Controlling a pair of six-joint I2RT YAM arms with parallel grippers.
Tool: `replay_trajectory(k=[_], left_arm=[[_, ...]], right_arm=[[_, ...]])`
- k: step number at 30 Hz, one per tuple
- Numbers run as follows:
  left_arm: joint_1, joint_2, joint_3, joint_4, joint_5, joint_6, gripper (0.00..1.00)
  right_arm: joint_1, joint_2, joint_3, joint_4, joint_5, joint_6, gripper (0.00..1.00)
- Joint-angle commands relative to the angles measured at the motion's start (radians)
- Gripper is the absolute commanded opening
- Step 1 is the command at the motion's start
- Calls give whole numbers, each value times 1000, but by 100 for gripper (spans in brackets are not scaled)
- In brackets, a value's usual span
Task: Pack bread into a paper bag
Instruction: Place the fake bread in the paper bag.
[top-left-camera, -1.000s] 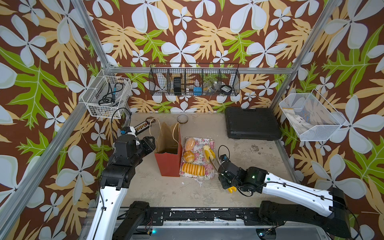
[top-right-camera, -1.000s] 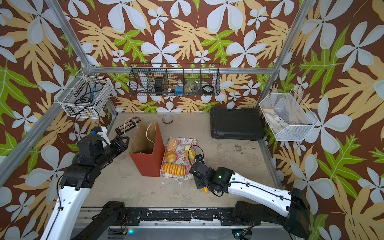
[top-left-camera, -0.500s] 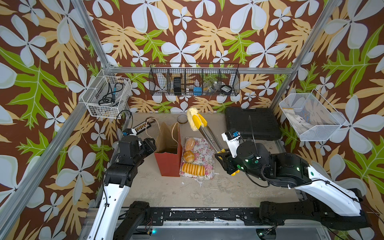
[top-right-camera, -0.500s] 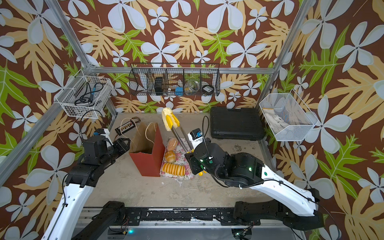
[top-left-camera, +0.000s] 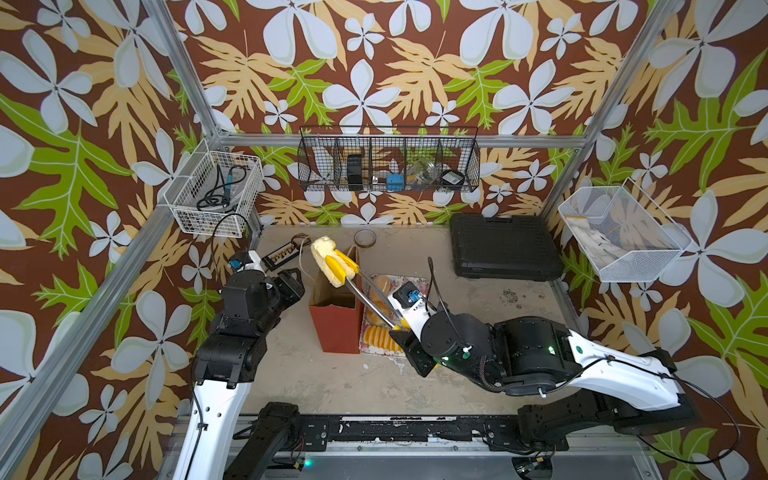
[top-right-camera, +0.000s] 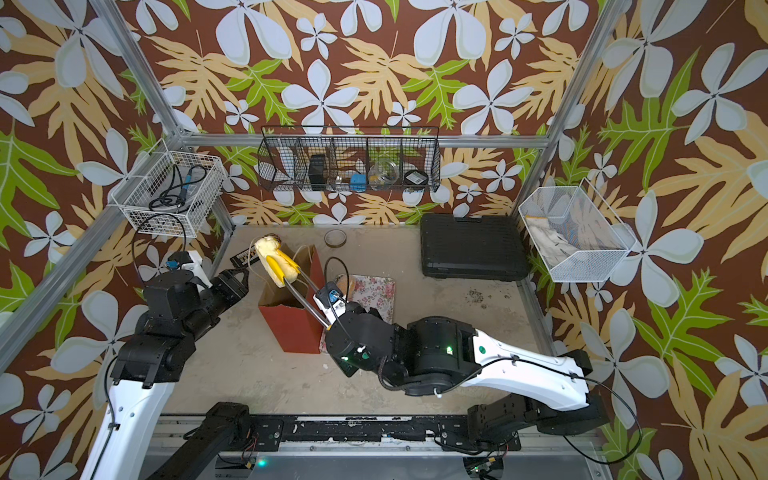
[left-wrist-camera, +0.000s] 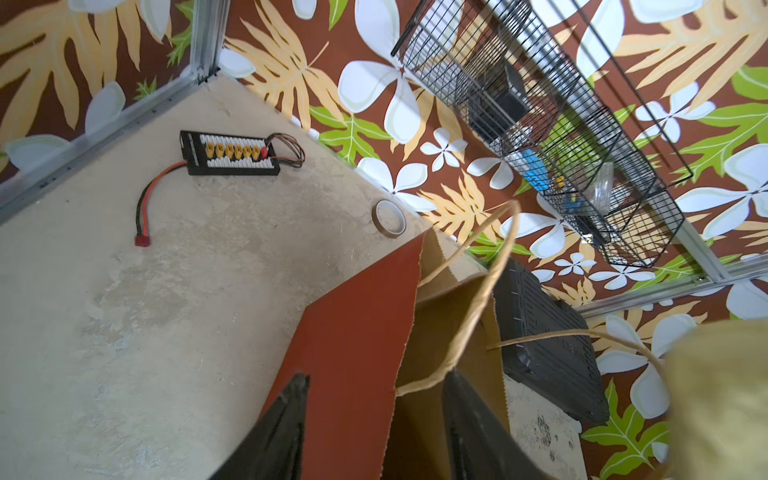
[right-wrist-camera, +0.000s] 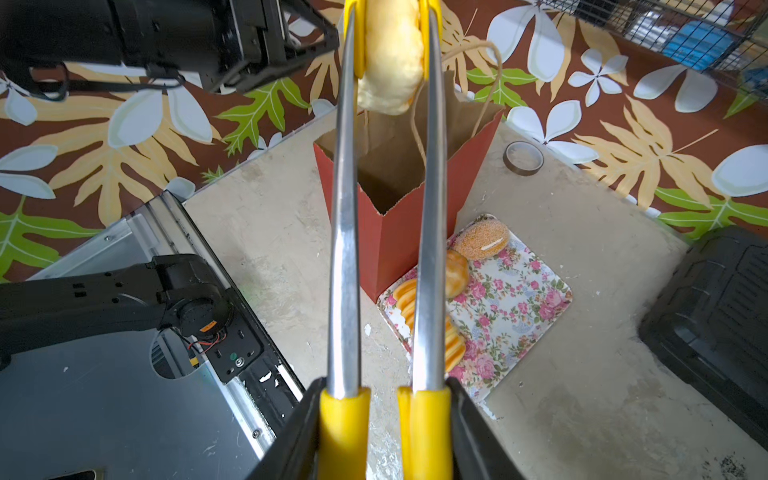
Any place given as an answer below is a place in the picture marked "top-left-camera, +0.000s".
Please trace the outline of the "round golden bread roll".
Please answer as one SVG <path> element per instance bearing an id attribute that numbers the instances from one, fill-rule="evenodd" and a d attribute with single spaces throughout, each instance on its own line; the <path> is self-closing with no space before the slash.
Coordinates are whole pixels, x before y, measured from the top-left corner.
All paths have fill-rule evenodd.
<path id="1" fill-rule="evenodd" d="M 374 310 L 371 310 L 370 308 L 366 308 L 366 321 L 373 326 L 380 326 L 389 328 L 392 325 L 394 325 L 397 321 L 397 318 L 395 314 L 392 312 L 392 310 L 389 308 L 389 302 L 388 300 L 385 300 L 378 292 L 376 292 L 374 289 L 369 290 L 369 298 L 374 304 L 375 308 L 379 310 L 380 313 L 382 313 L 386 320 L 384 320 L 381 316 L 379 316 Z"/>

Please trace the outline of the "red brown paper bag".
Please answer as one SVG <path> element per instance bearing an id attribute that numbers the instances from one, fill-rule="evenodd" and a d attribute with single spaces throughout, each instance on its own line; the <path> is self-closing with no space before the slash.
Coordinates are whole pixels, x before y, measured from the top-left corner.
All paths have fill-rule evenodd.
<path id="1" fill-rule="evenodd" d="M 348 278 L 342 287 L 335 288 L 316 264 L 319 273 L 315 278 L 309 311 L 324 352 L 358 354 L 363 305 L 348 286 L 359 284 L 360 268 L 353 258 L 338 247 L 337 250 L 354 270 L 354 278 Z"/>

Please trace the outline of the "ridged yellow striped bread loaf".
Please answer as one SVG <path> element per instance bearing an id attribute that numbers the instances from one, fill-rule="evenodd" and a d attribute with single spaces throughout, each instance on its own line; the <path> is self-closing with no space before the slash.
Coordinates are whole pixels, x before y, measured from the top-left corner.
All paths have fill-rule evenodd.
<path id="1" fill-rule="evenodd" d="M 363 340 L 371 348 L 402 353 L 402 348 L 390 337 L 389 332 L 385 327 L 369 326 L 364 332 Z"/>

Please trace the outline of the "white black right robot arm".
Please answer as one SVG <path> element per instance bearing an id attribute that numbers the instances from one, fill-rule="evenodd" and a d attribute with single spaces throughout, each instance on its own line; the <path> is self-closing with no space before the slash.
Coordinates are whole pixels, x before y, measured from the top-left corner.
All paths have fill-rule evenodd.
<path id="1" fill-rule="evenodd" d="M 516 437 L 528 450 L 599 425 L 619 434 L 657 435 L 700 417 L 663 350 L 629 355 L 542 317 L 487 324 L 439 311 L 389 336 L 422 377 L 442 365 L 485 391 L 512 397 L 545 398 L 575 388 L 560 400 L 518 409 Z"/>

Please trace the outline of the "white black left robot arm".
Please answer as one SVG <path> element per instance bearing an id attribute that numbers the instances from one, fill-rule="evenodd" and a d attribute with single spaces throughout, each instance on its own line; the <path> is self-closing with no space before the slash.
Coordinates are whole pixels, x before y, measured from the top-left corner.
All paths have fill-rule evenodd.
<path id="1" fill-rule="evenodd" d="M 305 293 L 299 269 L 274 276 L 242 270 L 221 291 L 223 309 L 197 350 L 192 405 L 176 479 L 259 479 L 275 455 L 297 438 L 297 406 L 269 403 L 252 423 L 245 445 L 230 454 L 236 424 L 281 314 Z"/>

